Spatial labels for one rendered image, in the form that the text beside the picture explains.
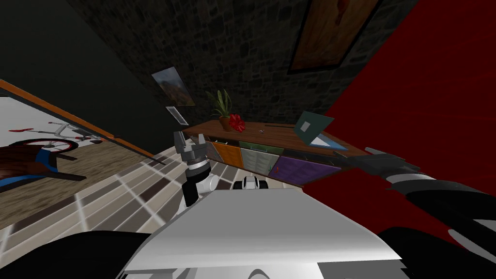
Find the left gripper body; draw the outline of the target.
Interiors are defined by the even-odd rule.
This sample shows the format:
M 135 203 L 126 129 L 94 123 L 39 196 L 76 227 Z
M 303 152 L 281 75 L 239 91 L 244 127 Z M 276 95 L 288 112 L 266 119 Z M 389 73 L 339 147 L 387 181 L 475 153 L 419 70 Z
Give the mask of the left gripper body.
M 181 159 L 188 166 L 203 166 L 208 163 L 207 144 L 192 144 L 181 148 Z

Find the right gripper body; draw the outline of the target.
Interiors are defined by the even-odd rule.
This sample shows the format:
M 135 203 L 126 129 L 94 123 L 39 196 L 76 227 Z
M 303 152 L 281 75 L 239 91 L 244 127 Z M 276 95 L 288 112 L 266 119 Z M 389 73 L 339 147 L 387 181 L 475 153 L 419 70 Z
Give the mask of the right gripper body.
M 346 162 L 369 175 L 383 179 L 399 174 L 419 174 L 420 167 L 392 154 L 361 155 L 346 158 Z

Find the small white framed picture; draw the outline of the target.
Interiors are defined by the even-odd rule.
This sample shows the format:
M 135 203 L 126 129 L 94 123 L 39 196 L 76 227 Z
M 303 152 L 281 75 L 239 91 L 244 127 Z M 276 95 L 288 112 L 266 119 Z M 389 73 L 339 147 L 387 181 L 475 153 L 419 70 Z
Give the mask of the small white framed picture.
M 176 107 L 166 107 L 166 109 L 179 124 L 189 126 L 185 118 L 180 114 Z

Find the small landscape picture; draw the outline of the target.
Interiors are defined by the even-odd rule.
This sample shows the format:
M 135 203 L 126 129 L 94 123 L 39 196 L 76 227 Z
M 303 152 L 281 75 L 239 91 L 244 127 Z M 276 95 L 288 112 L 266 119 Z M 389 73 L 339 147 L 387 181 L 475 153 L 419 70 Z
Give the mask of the small landscape picture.
M 175 107 L 193 107 L 195 102 L 174 66 L 151 74 Z

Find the wooden sideboard with coloured drawers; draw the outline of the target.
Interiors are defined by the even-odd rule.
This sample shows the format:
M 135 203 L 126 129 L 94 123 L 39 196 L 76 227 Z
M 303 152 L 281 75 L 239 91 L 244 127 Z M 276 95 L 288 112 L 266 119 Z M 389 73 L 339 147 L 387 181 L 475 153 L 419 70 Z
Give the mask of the wooden sideboard with coloured drawers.
M 333 151 L 364 154 L 325 131 L 332 118 L 305 111 L 295 125 L 245 122 L 232 113 L 226 91 L 207 96 L 218 119 L 189 127 L 184 134 L 195 143 L 203 134 L 207 157 L 215 162 L 303 187 L 350 169 Z

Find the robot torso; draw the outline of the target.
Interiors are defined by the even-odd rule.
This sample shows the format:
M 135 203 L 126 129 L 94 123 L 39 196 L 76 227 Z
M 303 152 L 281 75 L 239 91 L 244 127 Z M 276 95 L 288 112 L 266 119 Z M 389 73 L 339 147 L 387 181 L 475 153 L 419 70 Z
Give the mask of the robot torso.
M 302 191 L 200 194 L 139 246 L 125 279 L 409 279 L 376 234 Z

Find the large orange framed picture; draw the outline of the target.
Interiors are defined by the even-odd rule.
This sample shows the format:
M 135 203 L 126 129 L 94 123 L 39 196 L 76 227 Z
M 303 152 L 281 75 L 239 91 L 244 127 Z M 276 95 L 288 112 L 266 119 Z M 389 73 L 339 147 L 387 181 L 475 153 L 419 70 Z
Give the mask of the large orange framed picture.
M 338 68 L 383 0 L 309 0 L 287 73 Z

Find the white and red bicycle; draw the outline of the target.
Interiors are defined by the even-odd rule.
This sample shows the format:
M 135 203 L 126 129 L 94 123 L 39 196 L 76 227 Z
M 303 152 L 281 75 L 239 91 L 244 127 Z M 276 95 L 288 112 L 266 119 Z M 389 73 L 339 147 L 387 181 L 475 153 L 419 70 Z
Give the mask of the white and red bicycle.
M 22 130 L 11 130 L 14 133 L 33 132 L 44 135 L 51 135 L 51 138 L 24 139 L 9 144 L 10 146 L 40 145 L 42 149 L 56 154 L 63 154 L 73 151 L 83 143 L 101 144 L 105 141 L 100 136 L 96 136 L 69 123 L 56 123 L 59 127 L 55 131 L 42 131 L 33 128 Z

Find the brown and blue chair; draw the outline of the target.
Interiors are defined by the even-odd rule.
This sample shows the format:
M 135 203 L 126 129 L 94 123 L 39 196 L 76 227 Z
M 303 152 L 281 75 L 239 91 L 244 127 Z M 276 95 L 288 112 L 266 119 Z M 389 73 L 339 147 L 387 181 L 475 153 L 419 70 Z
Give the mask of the brown and blue chair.
M 82 181 L 82 175 L 58 170 L 57 159 L 74 161 L 75 157 L 50 152 L 42 145 L 9 145 L 0 147 L 0 193 L 43 178 Z

